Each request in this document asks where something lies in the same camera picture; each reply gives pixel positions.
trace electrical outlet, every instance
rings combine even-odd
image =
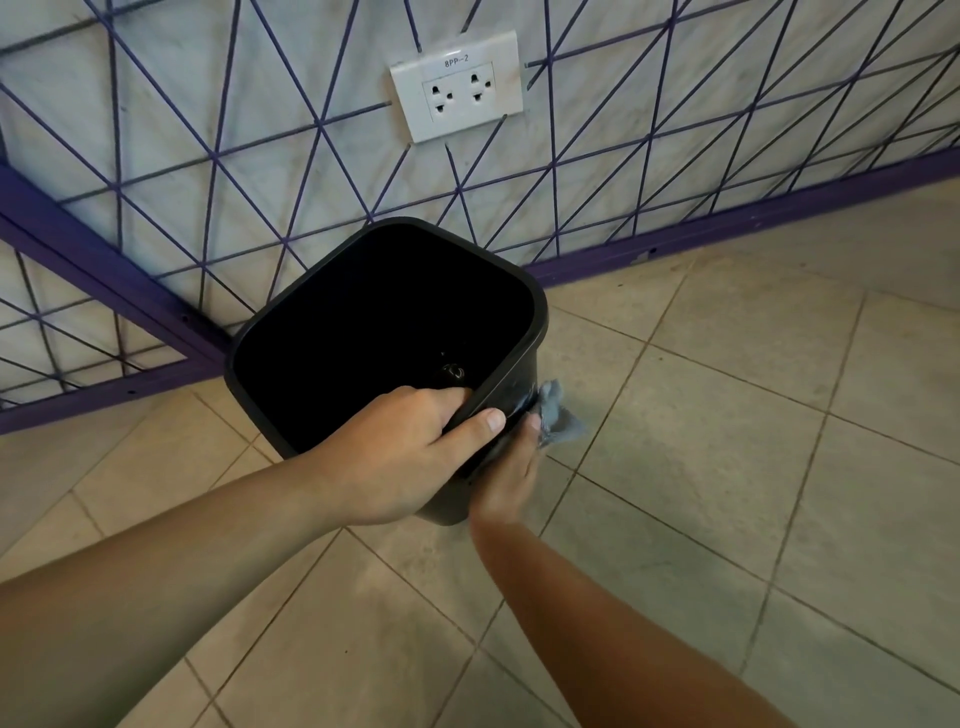
[[[423,95],[435,124],[454,120],[476,124],[477,116],[496,118],[496,83],[493,64],[458,71],[423,83]]]
[[[513,31],[400,63],[390,74],[415,142],[523,111]]]

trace tiled floor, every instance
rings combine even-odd
[[[727,246],[550,291],[589,436],[529,523],[804,727],[960,725],[960,311],[821,273]],[[221,381],[139,415],[0,578],[276,459]],[[124,725],[573,722],[466,530],[411,519],[306,548]]]

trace purple baseboard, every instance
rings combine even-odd
[[[635,237],[617,240],[608,245],[587,248],[543,263],[535,263],[528,266],[527,270],[544,287],[559,285],[572,280],[607,273],[617,268],[624,268],[636,262],[638,258],[652,259],[672,255],[691,248],[869,202],[956,176],[960,176],[960,149],[945,150],[848,177],[839,182],[826,182],[783,197],[724,210],[708,217],[681,223],[672,228],[645,232]],[[8,186],[0,183],[0,189],[5,188],[9,189]],[[38,227],[45,228],[47,224],[50,224],[49,221],[37,221],[36,219],[36,216],[45,210],[49,210],[49,208],[43,203],[34,207],[33,211],[30,212],[30,215],[35,217],[35,222],[44,223],[43,226]],[[3,209],[0,206],[0,223],[4,222],[2,212]],[[95,257],[98,255],[111,256],[100,258],[100,262],[94,266],[95,271],[98,274],[106,274],[108,280],[115,283],[118,288],[123,289],[125,294],[130,290],[129,286],[134,285],[133,292],[135,293],[135,284],[143,282],[139,276],[145,276],[145,274],[135,267],[132,267],[132,269],[126,268],[122,263],[125,260],[124,258],[117,255],[109,245],[73,218],[64,220],[59,217],[56,224],[62,226],[60,234],[64,231],[86,231],[84,234],[93,235],[93,238],[87,241],[89,245],[84,243],[84,254]],[[0,236],[2,236],[3,231],[3,227],[0,225]],[[49,250],[45,245],[39,245],[36,238],[31,235],[27,235],[26,238],[18,238],[17,240],[17,242],[33,246],[29,250],[24,250],[24,253],[37,255],[38,262],[51,267],[58,273],[69,273],[73,277],[69,279],[77,285],[79,284],[76,281],[82,279],[90,287],[80,287],[90,295],[96,296],[108,305],[113,306],[119,313],[130,314],[132,320],[134,320],[134,317],[142,320],[144,308],[151,308],[156,315],[156,318],[153,318],[154,326],[156,326],[158,320],[162,321],[160,325],[163,328],[171,328],[177,333],[174,338],[183,349],[192,351],[196,356],[192,360],[188,359],[133,376],[114,379],[69,394],[52,397],[48,400],[5,409],[0,411],[0,434],[73,417],[138,397],[146,397],[212,376],[218,376],[222,373],[222,352],[226,349],[228,341],[226,335],[219,329],[211,331],[209,326],[212,325],[202,317],[198,318],[192,309],[185,308],[185,303],[179,300],[171,302],[170,294],[167,294],[165,290],[157,291],[154,288],[156,284],[153,281],[150,281],[151,285],[147,287],[149,291],[147,305],[144,305],[144,302],[135,295],[121,295],[120,291],[109,287],[106,287],[106,296],[104,297],[102,294],[105,293],[105,290],[101,290],[104,285],[94,277],[84,279],[86,273],[74,266],[76,261],[70,260],[56,251]],[[96,246],[93,245],[96,240],[100,240],[100,244],[105,247],[104,251],[97,251]],[[185,334],[186,341],[184,341],[184,325],[180,324],[178,327],[176,323],[183,315],[194,316],[186,327],[188,329]]]
[[[0,239],[183,355],[223,363],[226,334],[2,163]]]
[[[547,288],[624,268],[638,262],[638,258],[648,260],[673,255],[957,176],[960,176],[960,148],[947,149],[783,197],[734,207],[672,228],[586,248],[534,263],[527,266],[527,270]]]
[[[184,359],[135,375],[111,379],[46,400],[20,404],[0,412],[0,435],[19,429],[46,425],[55,420],[82,415],[95,409],[139,400],[141,397],[177,389],[186,384],[219,376],[220,367],[212,362],[197,363]]]

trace gray cloth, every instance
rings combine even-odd
[[[540,385],[537,401],[531,409],[540,415],[540,447],[576,440],[587,434],[580,419],[561,404],[564,388],[558,379]]]

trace floor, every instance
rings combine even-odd
[[[958,191],[548,293],[541,375],[589,433],[529,524],[801,726],[960,725]],[[135,405],[12,436],[36,487],[0,579],[276,460],[221,380]],[[466,530],[411,519],[306,548],[123,725],[574,723]]]

